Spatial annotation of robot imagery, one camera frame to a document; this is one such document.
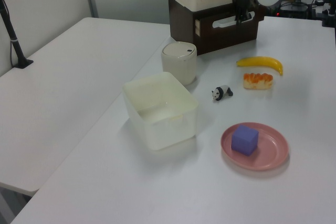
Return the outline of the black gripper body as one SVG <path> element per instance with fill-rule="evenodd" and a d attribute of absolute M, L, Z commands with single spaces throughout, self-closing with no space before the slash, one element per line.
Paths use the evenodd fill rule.
<path fill-rule="evenodd" d="M 248 16 L 253 0 L 232 0 L 236 16 Z"/>

